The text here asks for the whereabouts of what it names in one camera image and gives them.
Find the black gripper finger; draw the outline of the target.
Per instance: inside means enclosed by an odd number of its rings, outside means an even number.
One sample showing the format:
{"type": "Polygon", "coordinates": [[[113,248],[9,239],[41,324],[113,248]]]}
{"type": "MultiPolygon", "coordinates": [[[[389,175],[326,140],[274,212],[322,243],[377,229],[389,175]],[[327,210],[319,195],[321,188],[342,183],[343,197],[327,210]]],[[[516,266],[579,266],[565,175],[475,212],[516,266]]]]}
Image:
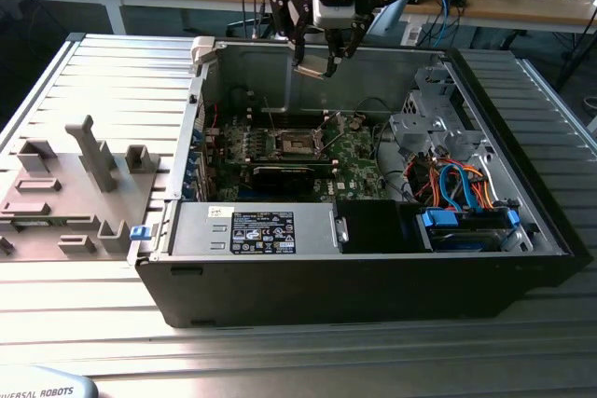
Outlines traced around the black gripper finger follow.
{"type": "Polygon", "coordinates": [[[350,39],[344,42],[340,29],[325,29],[325,38],[328,48],[325,77],[332,77],[343,58],[353,57],[362,43],[372,20],[354,20],[350,25],[350,39]]]}
{"type": "Polygon", "coordinates": [[[298,28],[296,30],[292,29],[288,3],[289,0],[270,0],[271,15],[276,33],[285,37],[291,48],[294,49],[292,64],[298,66],[304,58],[305,32],[307,27],[304,25],[303,20],[301,20],[298,28]]]}

